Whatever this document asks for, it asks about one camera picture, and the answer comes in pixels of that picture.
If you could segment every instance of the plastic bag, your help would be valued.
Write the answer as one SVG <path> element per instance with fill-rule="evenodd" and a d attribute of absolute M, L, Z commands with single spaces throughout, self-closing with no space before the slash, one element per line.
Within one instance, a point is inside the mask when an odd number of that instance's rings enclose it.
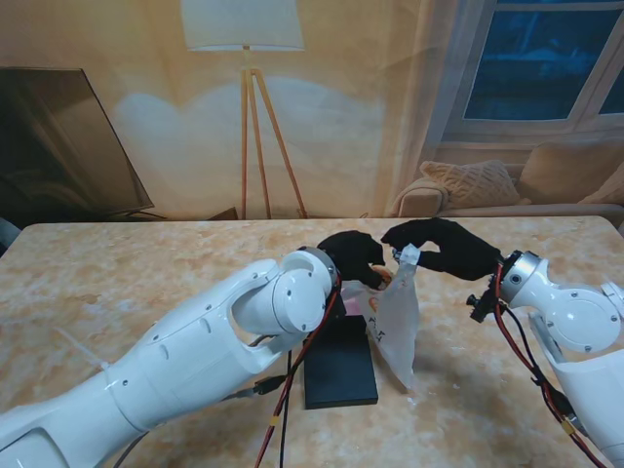
<path fill-rule="evenodd" d="M 342 298 L 354 299 L 383 359 L 409 390 L 414 389 L 413 358 L 420 311 L 414 285 L 420 250 L 406 246 L 399 259 L 399 270 L 384 291 L 367 288 L 358 281 L 345 282 Z"/>

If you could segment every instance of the window frame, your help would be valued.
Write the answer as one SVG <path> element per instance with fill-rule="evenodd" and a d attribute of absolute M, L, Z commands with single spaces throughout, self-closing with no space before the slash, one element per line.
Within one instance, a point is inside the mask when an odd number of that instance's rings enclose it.
<path fill-rule="evenodd" d="M 603 50 L 581 89 L 574 106 L 565 119 L 558 120 L 489 120 L 464 119 L 468 101 L 488 39 L 489 28 L 497 11 L 552 12 L 620 10 L 620 16 L 609 34 Z M 459 135 L 481 135 L 486 139 L 499 137 L 531 137 L 564 135 L 575 131 L 610 130 L 624 125 L 624 113 L 600 115 L 615 78 L 624 66 L 624 1 L 557 4 L 497 4 L 486 0 L 477 25 L 463 75 L 443 135 L 444 141 L 457 140 Z"/>

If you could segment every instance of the wooden tripod lamp stand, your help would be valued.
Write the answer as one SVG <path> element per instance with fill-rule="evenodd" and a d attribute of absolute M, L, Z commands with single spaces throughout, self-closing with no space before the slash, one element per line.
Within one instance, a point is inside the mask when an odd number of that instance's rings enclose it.
<path fill-rule="evenodd" d="M 264 74 L 248 66 L 254 51 L 302 51 L 303 38 L 296 12 L 296 0 L 181 0 L 186 47 L 190 51 L 242 51 L 245 68 L 241 71 L 242 111 L 242 201 L 241 218 L 247 216 L 247 136 L 249 107 L 252 110 L 253 135 L 262 183 L 266 217 L 271 218 L 271 205 L 264 171 L 264 157 L 257 118 L 255 84 L 271 120 L 289 173 L 301 217 L 308 217 L 303 206 L 293 167 L 275 116 Z"/>

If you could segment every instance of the black glove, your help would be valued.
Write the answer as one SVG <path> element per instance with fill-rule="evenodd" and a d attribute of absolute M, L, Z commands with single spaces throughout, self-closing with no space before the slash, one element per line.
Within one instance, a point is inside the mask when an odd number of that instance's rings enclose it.
<path fill-rule="evenodd" d="M 439 252 L 423 252 L 418 264 L 434 271 L 446 271 L 462 280 L 478 280 L 493 273 L 500 250 L 447 219 L 415 219 L 392 227 L 381 238 L 401 251 L 407 244 L 420 248 L 432 241 Z"/>
<path fill-rule="evenodd" d="M 376 290 L 381 286 L 381 275 L 372 271 L 369 264 L 385 265 L 383 248 L 371 234 L 338 232 L 319 244 L 319 249 L 331 257 L 344 281 L 358 280 Z"/>

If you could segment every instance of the table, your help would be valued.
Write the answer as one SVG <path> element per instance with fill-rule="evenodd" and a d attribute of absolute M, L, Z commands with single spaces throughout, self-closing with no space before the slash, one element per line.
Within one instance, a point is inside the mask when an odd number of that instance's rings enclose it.
<path fill-rule="evenodd" d="M 28 227 L 0 259 L 0 411 L 54 397 L 97 370 L 55 328 L 112 362 L 179 302 L 253 260 L 279 258 L 345 229 L 379 239 L 399 222 Z M 549 257 L 555 281 L 599 285 L 610 278 L 624 284 L 624 240 L 602 218 L 459 222 L 505 254 L 520 249 Z M 396 269 L 390 252 L 386 259 Z M 486 283 L 417 272 L 421 324 L 415 395 L 400 390 L 376 354 L 376 406 L 306 411 L 298 378 L 292 390 L 287 466 L 590 466 L 544 407 L 493 320 L 479 325 L 468 318 L 466 297 L 481 293 Z M 521 316 L 526 324 L 526 314 Z M 539 354 L 531 333 L 529 341 Z M 538 360 L 546 369 L 545 360 Z M 284 368 L 282 360 L 272 372 Z M 125 466 L 253 466 L 276 399 L 272 394 L 226 402 L 172 421 L 149 434 Z M 262 466 L 276 466 L 278 443 L 274 437 Z"/>

